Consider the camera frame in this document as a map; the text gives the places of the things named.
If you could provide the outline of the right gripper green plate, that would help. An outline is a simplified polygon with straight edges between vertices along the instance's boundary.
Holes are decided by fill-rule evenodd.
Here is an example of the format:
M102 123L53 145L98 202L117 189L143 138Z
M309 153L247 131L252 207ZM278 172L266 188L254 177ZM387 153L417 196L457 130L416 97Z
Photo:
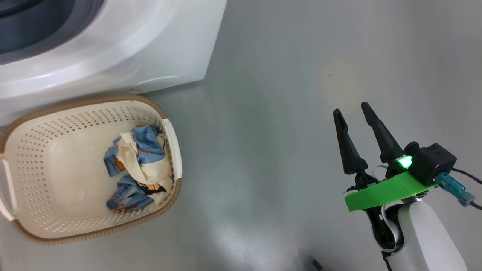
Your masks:
M336 137L342 160L343 171L347 175L356 174L355 183L345 194L345 204L349 211L365 210L416 196L427 192L436 185L425 186L407 171L411 157L403 153L398 142L394 139L384 123L367 102L361 104L365 120L372 128L380 150L382 163L396 160L396 169L402 169L399 175L379 181L365 170L367 162L360 157L351 137L348 125L339 109L333 111Z

